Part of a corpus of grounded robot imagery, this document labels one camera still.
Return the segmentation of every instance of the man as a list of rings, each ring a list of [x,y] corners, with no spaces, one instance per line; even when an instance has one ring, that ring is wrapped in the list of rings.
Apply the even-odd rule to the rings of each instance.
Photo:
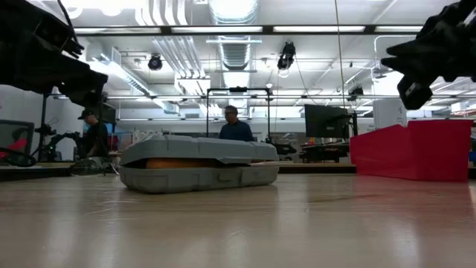
[[[225,118],[228,124],[222,127],[219,138],[234,141],[254,141],[250,126],[238,120],[238,109],[236,107],[225,107]]]
[[[86,152],[87,156],[107,157],[108,150],[106,125],[102,124],[102,126],[100,126],[99,120],[96,118],[96,115],[89,109],[85,109],[78,119],[84,120],[89,125],[88,131],[81,139],[83,149]]]

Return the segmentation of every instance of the red box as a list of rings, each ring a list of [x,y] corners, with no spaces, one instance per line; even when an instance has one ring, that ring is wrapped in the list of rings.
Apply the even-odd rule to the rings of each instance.
[[[350,139],[357,173],[467,182],[473,120],[410,121]]]

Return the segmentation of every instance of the table surface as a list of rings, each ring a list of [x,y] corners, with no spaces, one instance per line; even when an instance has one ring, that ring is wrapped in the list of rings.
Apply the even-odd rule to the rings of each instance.
[[[476,267],[476,187],[357,175],[128,191],[115,176],[0,184],[0,267]]]

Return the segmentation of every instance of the cap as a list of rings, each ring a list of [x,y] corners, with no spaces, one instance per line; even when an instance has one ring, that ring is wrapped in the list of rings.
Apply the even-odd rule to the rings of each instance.
[[[86,116],[88,115],[93,115],[94,112],[91,111],[90,109],[85,109],[82,113],[81,113],[81,116],[78,118],[80,120],[83,120],[84,118],[86,118]]]

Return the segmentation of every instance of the computer monitor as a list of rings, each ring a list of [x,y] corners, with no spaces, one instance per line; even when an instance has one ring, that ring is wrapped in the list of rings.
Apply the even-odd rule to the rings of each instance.
[[[34,127],[30,122],[0,120],[0,147],[30,155]]]
[[[306,136],[309,138],[349,138],[349,120],[346,109],[304,105]]]

